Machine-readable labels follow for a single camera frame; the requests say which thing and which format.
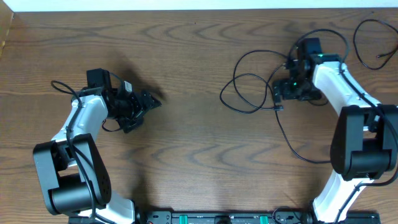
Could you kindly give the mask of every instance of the wood grain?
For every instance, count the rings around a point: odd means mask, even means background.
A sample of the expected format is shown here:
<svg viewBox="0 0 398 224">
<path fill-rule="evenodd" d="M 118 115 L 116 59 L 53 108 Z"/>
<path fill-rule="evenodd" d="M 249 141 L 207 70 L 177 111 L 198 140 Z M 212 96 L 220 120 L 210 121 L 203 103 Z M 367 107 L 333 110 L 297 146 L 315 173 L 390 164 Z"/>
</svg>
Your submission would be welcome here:
<svg viewBox="0 0 398 224">
<path fill-rule="evenodd" d="M 2 49 L 6 44 L 6 37 L 11 26 L 14 13 L 8 8 L 6 3 L 0 0 L 0 57 Z"/>
<path fill-rule="evenodd" d="M 298 160 L 274 113 L 237 114 L 221 104 L 219 93 L 242 54 L 254 49 L 286 54 L 298 37 L 317 28 L 335 29 L 351 40 L 367 18 L 398 26 L 397 9 L 18 13 L 0 60 L 0 222 L 66 223 L 65 216 L 45 209 L 32 150 L 49 141 L 70 112 L 70 97 L 53 90 L 50 80 L 78 90 L 86 85 L 85 71 L 99 67 L 163 98 L 163 107 L 150 111 L 133 133 L 98 136 L 113 189 L 123 196 L 144 208 L 174 210 L 307 207 L 331 165 Z M 344 51 L 341 40 L 320 36 L 326 52 Z M 380 62 L 374 56 L 387 52 L 397 37 L 368 24 L 357 41 L 361 55 L 375 65 Z M 280 63 L 275 55 L 254 54 L 238 72 L 268 77 Z M 347 64 L 373 96 L 398 103 L 396 57 L 376 72 L 353 52 Z M 287 75 L 282 70 L 277 77 Z M 261 101 L 263 83 L 246 78 L 238 86 L 253 102 Z M 230 87 L 224 98 L 247 108 Z M 283 105 L 280 120 L 292 146 L 307 158 L 328 159 L 337 121 L 333 108 Z M 395 223 L 397 190 L 397 184 L 368 188 L 353 209 L 377 210 L 383 223 Z"/>
</svg>

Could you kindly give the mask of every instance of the table surface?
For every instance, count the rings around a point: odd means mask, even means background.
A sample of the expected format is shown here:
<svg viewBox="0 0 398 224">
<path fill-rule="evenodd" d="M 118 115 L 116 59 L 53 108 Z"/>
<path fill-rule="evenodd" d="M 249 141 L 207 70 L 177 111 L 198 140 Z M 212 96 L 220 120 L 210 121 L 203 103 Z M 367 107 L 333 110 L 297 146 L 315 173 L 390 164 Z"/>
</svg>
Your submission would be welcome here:
<svg viewBox="0 0 398 224">
<path fill-rule="evenodd" d="M 286 54 L 302 34 L 317 28 L 337 30 L 351 43 L 355 27 L 368 18 L 398 26 L 397 9 L 16 14 L 0 59 L 0 222 L 66 223 L 66 216 L 51 216 L 44 206 L 32 150 L 51 140 L 70 113 L 70 96 L 52 89 L 50 81 L 79 90 L 93 68 L 112 71 L 163 102 L 139 129 L 98 135 L 112 187 L 124 197 L 142 208 L 177 211 L 306 208 L 322 191 L 331 165 L 297 159 L 273 112 L 235 113 L 221 104 L 220 90 L 250 50 Z M 325 52 L 343 53 L 340 39 L 318 36 Z M 396 42 L 393 32 L 377 24 L 358 33 L 361 55 L 372 65 L 380 64 L 375 55 Z M 283 62 L 276 55 L 253 54 L 238 73 L 267 78 Z M 396 56 L 378 71 L 362 66 L 353 50 L 346 63 L 372 96 L 398 104 Z M 275 78 L 288 75 L 281 70 Z M 261 102 L 263 83 L 250 77 L 237 83 L 244 96 Z M 249 109 L 232 87 L 224 98 Z M 293 148 L 310 159 L 328 159 L 338 118 L 331 105 L 282 104 L 279 116 Z M 112 121 L 108 125 L 115 127 Z M 367 188 L 352 209 L 377 210 L 383 223 L 395 223 L 397 190 L 397 183 Z"/>
</svg>

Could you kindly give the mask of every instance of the black base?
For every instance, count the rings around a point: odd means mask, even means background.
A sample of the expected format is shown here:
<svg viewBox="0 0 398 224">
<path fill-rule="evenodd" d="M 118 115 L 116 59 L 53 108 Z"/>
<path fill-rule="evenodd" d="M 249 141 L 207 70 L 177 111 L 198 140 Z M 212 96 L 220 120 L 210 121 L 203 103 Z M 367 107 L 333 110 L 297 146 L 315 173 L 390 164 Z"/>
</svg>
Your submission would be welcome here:
<svg viewBox="0 0 398 224">
<path fill-rule="evenodd" d="M 147 212 L 147 224 L 316 224 L 302 212 L 266 213 L 172 213 Z M 381 224 L 378 213 L 348 213 L 344 224 Z"/>
</svg>

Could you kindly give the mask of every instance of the green terminal block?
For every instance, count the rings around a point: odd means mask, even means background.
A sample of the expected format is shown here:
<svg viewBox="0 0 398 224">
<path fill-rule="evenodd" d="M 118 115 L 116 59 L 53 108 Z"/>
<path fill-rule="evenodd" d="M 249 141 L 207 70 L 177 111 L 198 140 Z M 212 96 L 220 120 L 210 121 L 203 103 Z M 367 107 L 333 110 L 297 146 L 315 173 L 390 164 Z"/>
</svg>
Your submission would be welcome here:
<svg viewBox="0 0 398 224">
<path fill-rule="evenodd" d="M 188 224 L 188 215 L 180 215 L 180 224 Z"/>
<path fill-rule="evenodd" d="M 268 216 L 260 216 L 260 224 L 268 224 Z"/>
</svg>

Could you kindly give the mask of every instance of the black cable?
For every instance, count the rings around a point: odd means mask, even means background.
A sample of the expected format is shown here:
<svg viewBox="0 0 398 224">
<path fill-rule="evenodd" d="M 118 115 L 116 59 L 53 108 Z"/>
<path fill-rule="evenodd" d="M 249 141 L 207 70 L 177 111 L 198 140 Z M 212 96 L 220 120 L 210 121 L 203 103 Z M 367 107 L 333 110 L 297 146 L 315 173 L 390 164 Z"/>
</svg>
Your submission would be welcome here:
<svg viewBox="0 0 398 224">
<path fill-rule="evenodd" d="M 264 105 L 264 103 L 266 102 L 266 99 L 267 99 L 267 88 L 269 87 L 268 84 L 266 84 L 266 93 L 265 93 L 266 95 L 265 95 L 265 97 L 264 97 L 264 99 L 263 99 L 263 101 L 262 101 L 262 103 L 261 103 L 260 106 L 254 106 L 252 103 L 248 102 L 248 100 L 245 99 L 245 97 L 243 97 L 243 96 L 240 94 L 238 88 L 236 87 L 236 82 L 235 82 L 236 77 L 235 77 L 235 75 L 236 75 L 236 69 L 238 68 L 239 63 L 242 61 L 242 59 L 243 59 L 245 56 L 247 56 L 247 55 L 249 55 L 249 54 L 252 54 L 252 53 L 255 53 L 255 52 L 269 52 L 269 53 L 273 53 L 273 54 L 280 55 L 280 56 L 282 56 L 283 58 L 287 58 L 286 55 L 281 54 L 281 53 L 276 52 L 276 51 L 273 51 L 273 50 L 252 50 L 252 51 L 250 51 L 250 52 L 244 54 L 244 55 L 238 60 L 238 62 L 236 62 L 236 65 L 235 65 L 235 68 L 234 68 L 234 72 L 233 72 L 233 76 L 232 76 L 232 82 L 233 82 L 233 84 L 234 84 L 235 92 L 236 92 L 236 94 L 238 94 L 238 96 L 239 96 L 245 103 L 247 103 L 247 104 L 249 104 L 250 106 L 252 106 L 253 108 L 255 108 L 255 109 L 252 110 L 252 111 L 241 111 L 241 110 L 237 110 L 237 109 L 235 109 L 235 108 L 232 109 L 232 108 L 230 108 L 230 107 L 227 106 L 229 109 L 234 110 L 235 112 L 238 112 L 238 113 L 251 114 L 251 113 L 256 112 L 257 110 L 273 110 L 273 108 L 262 108 L 262 106 Z M 268 78 L 268 81 L 267 81 L 267 82 L 269 82 L 269 81 L 271 80 L 273 74 L 274 74 L 276 71 L 278 71 L 278 69 L 279 69 L 280 67 L 276 68 L 276 69 L 271 73 L 271 76 Z M 221 102 L 222 102 L 224 105 L 227 105 L 227 104 L 222 100 L 221 94 L 222 94 L 222 92 L 220 93 L 220 100 L 221 100 Z"/>
<path fill-rule="evenodd" d="M 107 218 L 102 217 L 101 215 L 98 215 L 98 214 L 96 214 L 96 218 L 97 218 L 99 221 L 103 222 L 103 223 L 115 224 L 115 222 L 112 222 L 111 220 L 108 220 Z"/>
<path fill-rule="evenodd" d="M 365 22 L 378 22 L 378 23 L 380 23 L 380 24 L 382 24 L 382 25 L 385 25 L 385 26 L 391 28 L 391 29 L 394 30 L 397 34 L 398 34 L 398 30 L 397 30 L 395 27 L 393 27 L 392 25 L 390 25 L 390 24 L 388 24 L 388 23 L 386 23 L 386 22 L 377 20 L 377 19 L 366 19 L 366 20 L 362 21 L 361 23 L 359 23 L 358 26 L 355 28 L 354 37 L 353 37 L 353 44 L 354 44 L 354 49 L 355 49 L 355 53 L 356 53 L 356 56 L 357 56 L 358 60 L 359 60 L 366 68 L 368 68 L 368 69 L 371 69 L 371 70 L 379 70 L 379 69 L 381 69 L 382 67 L 384 67 L 384 66 L 387 64 L 387 62 L 390 61 L 390 59 L 392 58 L 392 56 L 397 52 L 397 50 L 398 50 L 398 44 L 397 44 L 397 47 L 395 47 L 394 50 L 392 50 L 392 51 L 390 51 L 390 52 L 388 52 L 388 53 L 386 53 L 386 54 L 379 54 L 379 55 L 376 56 L 376 58 L 381 58 L 381 57 L 388 56 L 388 58 L 386 58 L 385 61 L 384 61 L 380 66 L 378 66 L 378 67 L 370 67 L 370 66 L 367 65 L 365 62 L 363 62 L 362 58 L 359 56 L 358 48 L 357 48 L 357 46 L 356 46 L 356 33 L 357 33 L 357 31 L 359 30 L 359 28 L 361 27 L 361 25 L 364 24 Z"/>
<path fill-rule="evenodd" d="M 87 164 L 90 166 L 90 168 L 91 168 L 92 170 L 94 170 L 94 167 L 93 167 L 92 163 L 90 162 L 90 160 L 87 158 L 87 156 L 84 155 L 84 153 L 82 153 L 82 152 L 81 152 L 78 148 L 76 148 L 76 147 L 75 147 L 75 151 L 76 151 L 77 154 L 79 154 L 79 155 L 87 162 Z"/>
<path fill-rule="evenodd" d="M 273 102 L 273 104 L 274 104 L 273 107 L 270 107 L 270 108 L 263 108 L 263 107 L 262 107 L 262 106 L 264 106 L 264 103 L 265 103 L 266 100 L 267 100 L 267 90 L 268 90 L 268 88 L 269 88 L 270 91 L 271 91 L 271 95 L 272 95 L 272 96 L 274 95 L 273 92 L 272 92 L 272 88 L 271 88 L 271 86 L 269 85 L 269 82 L 270 82 L 271 78 L 274 76 L 274 74 L 275 74 L 281 67 L 283 67 L 283 66 L 285 65 L 284 63 L 283 63 L 282 65 L 279 65 L 279 66 L 271 73 L 271 75 L 270 75 L 270 77 L 268 78 L 268 80 L 265 80 L 265 79 L 261 78 L 260 76 L 258 76 L 258 75 L 256 75 L 256 74 L 253 74 L 253 73 L 245 73 L 245 74 L 242 74 L 242 75 L 235 76 L 235 74 L 236 74 L 236 69 L 237 69 L 237 67 L 238 67 L 238 65 L 239 65 L 239 62 L 242 61 L 242 59 L 243 59 L 245 56 L 247 56 L 247 55 L 249 55 L 249 54 L 251 54 L 251 53 L 254 53 L 254 52 L 270 52 L 270 53 L 274 53 L 274 54 L 283 56 L 284 58 L 288 58 L 286 55 L 281 54 L 281 53 L 279 53 L 279 52 L 275 52 L 275 51 L 273 51 L 273 50 L 253 50 L 253 51 L 250 51 L 250 52 L 244 54 L 244 55 L 238 60 L 238 62 L 237 62 L 236 65 L 235 65 L 232 80 L 230 80 L 230 81 L 221 89 L 221 92 L 220 92 L 220 101 L 222 102 L 222 104 L 224 104 L 227 108 L 229 108 L 229 109 L 231 109 L 231 110 L 233 110 L 233 111 L 235 111 L 235 112 L 242 113 L 242 114 L 252 114 L 252 113 L 254 113 L 254 112 L 258 111 L 258 110 L 273 110 L 273 111 L 275 111 L 275 117 L 276 117 L 276 120 L 277 120 L 278 125 L 279 125 L 279 127 L 280 127 L 280 130 L 282 131 L 282 134 L 283 134 L 283 136 L 284 136 L 284 138 L 285 138 L 285 140 L 286 140 L 286 143 L 287 143 L 288 147 L 290 148 L 290 150 L 293 152 L 293 154 L 295 154 L 299 159 L 301 159 L 301 160 L 303 160 L 303 161 L 305 161 L 305 162 L 312 163 L 312 164 L 326 164 L 326 163 L 330 163 L 330 161 L 313 161 L 313 160 L 310 160 L 310 159 L 306 159 L 306 158 L 300 156 L 300 155 L 293 149 L 293 147 L 292 147 L 292 146 L 290 145 L 290 143 L 289 143 L 289 140 L 287 139 L 287 136 L 286 136 L 286 134 L 285 134 L 285 131 L 284 131 L 284 129 L 283 129 L 283 127 L 282 127 L 280 121 L 279 121 L 279 117 L 278 117 L 278 113 L 277 113 L 277 111 L 282 110 L 283 107 L 282 107 L 282 106 L 277 106 L 277 105 L 275 104 L 275 101 L 274 101 L 274 98 L 273 98 L 273 97 L 272 97 L 272 102 Z M 262 103 L 260 104 L 260 106 L 255 106 L 255 105 L 253 105 L 252 103 L 248 102 L 248 100 L 245 99 L 245 98 L 240 94 L 240 92 L 238 91 L 238 88 L 236 87 L 236 84 L 235 84 L 235 80 L 238 79 L 238 78 L 240 78 L 240 77 L 243 77 L 243 76 L 254 76 L 254 77 L 260 79 L 261 81 L 263 81 L 263 82 L 266 84 L 266 90 L 265 90 L 265 93 L 264 93 L 264 98 L 263 98 Z M 234 83 L 234 88 L 235 88 L 235 91 L 236 91 L 236 93 L 238 94 L 238 96 L 239 96 L 243 101 L 245 101 L 247 104 L 249 104 L 250 106 L 252 106 L 253 108 L 255 108 L 254 110 L 252 110 L 252 111 L 243 111 L 243 110 L 239 110 L 239 109 L 233 108 L 232 106 L 230 106 L 229 104 L 227 104 L 227 103 L 224 101 L 224 99 L 223 99 L 223 92 L 224 92 L 224 90 L 226 89 L 226 87 L 227 87 L 229 84 L 231 84 L 231 82 Z"/>
<path fill-rule="evenodd" d="M 67 130 L 67 133 L 66 133 L 66 135 L 67 135 L 67 144 L 68 144 L 70 152 L 72 153 L 72 156 L 75 158 L 76 164 L 77 164 L 78 168 L 80 169 L 80 172 L 83 175 L 83 178 L 84 178 L 84 180 L 86 182 L 86 185 L 87 185 L 87 188 L 88 188 L 88 192 L 90 193 L 90 197 L 91 197 L 91 211 L 92 211 L 92 213 L 91 213 L 90 219 L 95 220 L 95 218 L 96 218 L 96 202 L 95 202 L 95 196 L 94 196 L 94 188 L 91 185 L 91 181 L 88 178 L 86 170 L 84 169 L 83 164 L 81 163 L 81 161 L 80 161 L 80 159 L 79 159 L 79 157 L 78 157 L 78 155 L 76 153 L 77 148 L 73 145 L 73 140 L 70 139 L 70 134 L 73 131 L 72 130 L 72 126 L 75 123 L 75 120 L 76 120 L 80 110 L 83 107 L 83 103 L 81 102 L 81 99 L 76 94 L 76 92 L 72 88 L 70 88 L 68 85 L 66 85 L 66 84 L 64 84 L 64 83 L 62 83 L 60 81 L 56 81 L 56 80 L 52 80 L 51 81 L 51 86 L 54 87 L 56 90 L 61 91 L 62 93 L 68 93 L 68 92 L 57 88 L 54 85 L 54 83 L 57 83 L 59 85 L 64 86 L 65 88 L 67 88 L 70 91 L 70 94 L 72 94 L 78 101 L 78 107 L 77 107 L 75 113 L 73 114 L 71 120 L 69 121 L 69 124 L 66 127 L 66 130 Z"/>
<path fill-rule="evenodd" d="M 280 207 L 277 207 L 277 208 L 272 212 L 271 218 L 276 222 L 276 224 L 281 224 L 279 221 L 277 221 L 275 215 L 276 215 L 276 212 L 277 212 L 278 210 L 282 209 L 282 208 L 290 209 L 289 206 L 280 206 Z M 299 217 L 296 215 L 296 212 L 293 212 L 293 214 L 294 214 L 294 216 L 296 217 L 296 219 L 299 220 L 299 222 L 294 223 L 294 224 L 300 224 L 300 223 L 301 223 L 301 217 L 299 218 Z"/>
<path fill-rule="evenodd" d="M 109 74 L 111 74 L 112 76 L 114 76 L 116 79 L 118 79 L 120 81 L 120 92 L 123 92 L 125 90 L 125 87 L 123 85 L 123 80 L 120 77 L 118 77 L 117 75 L 115 75 L 113 72 L 110 72 Z M 105 126 L 104 126 L 105 122 L 106 122 L 106 119 L 102 122 L 101 127 L 106 132 L 115 132 L 115 131 L 120 131 L 120 130 L 123 129 L 123 128 L 118 128 L 118 129 L 115 129 L 115 130 L 109 130 L 109 129 L 105 128 Z"/>
<path fill-rule="evenodd" d="M 326 102 L 324 103 L 314 103 L 313 100 L 308 100 L 308 102 L 312 105 L 312 106 L 325 106 L 329 103 L 329 100 L 326 100 Z"/>
<path fill-rule="evenodd" d="M 118 129 L 115 129 L 115 130 L 109 130 L 108 128 L 105 128 L 105 127 L 104 127 L 105 123 L 106 123 L 106 119 L 102 122 L 102 129 L 103 129 L 104 131 L 106 131 L 106 132 L 115 132 L 115 131 L 120 131 L 120 130 L 123 129 L 123 128 L 118 128 Z"/>
</svg>

